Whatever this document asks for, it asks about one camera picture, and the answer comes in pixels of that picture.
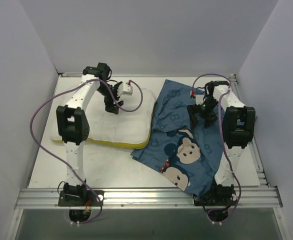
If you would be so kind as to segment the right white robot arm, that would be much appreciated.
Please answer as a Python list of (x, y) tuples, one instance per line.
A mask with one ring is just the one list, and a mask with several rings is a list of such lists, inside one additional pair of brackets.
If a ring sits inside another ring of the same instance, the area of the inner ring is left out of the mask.
[(223, 155), (214, 180), (219, 187), (233, 187), (240, 157), (253, 140), (256, 110), (242, 103), (227, 81), (210, 81), (203, 89), (203, 95), (194, 88), (190, 92), (195, 99), (187, 106), (190, 127), (194, 130), (200, 118), (205, 128), (218, 123)]

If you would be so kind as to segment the blue cartoon print pillowcase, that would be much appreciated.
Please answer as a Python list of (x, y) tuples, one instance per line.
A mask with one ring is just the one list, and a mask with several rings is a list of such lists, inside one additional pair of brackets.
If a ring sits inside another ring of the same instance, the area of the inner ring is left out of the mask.
[(204, 195), (210, 188), (223, 156), (219, 123), (191, 129), (187, 107), (195, 104), (191, 87), (165, 80), (152, 114), (146, 147), (131, 153), (134, 160), (161, 173), (187, 194)]

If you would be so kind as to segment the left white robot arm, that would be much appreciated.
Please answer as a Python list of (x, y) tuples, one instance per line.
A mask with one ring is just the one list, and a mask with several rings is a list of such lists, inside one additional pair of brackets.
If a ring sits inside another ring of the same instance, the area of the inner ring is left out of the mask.
[(85, 204), (90, 197), (84, 173), (84, 143), (90, 133), (86, 108), (95, 92), (104, 96), (105, 111), (108, 113), (117, 115), (119, 107), (124, 104), (118, 96), (121, 83), (115, 86), (107, 83), (111, 75), (112, 70), (106, 63), (87, 66), (82, 72), (79, 88), (63, 106), (59, 105), (56, 109), (58, 134), (66, 150), (66, 162), (72, 166), (67, 169), (62, 196), (77, 206)]

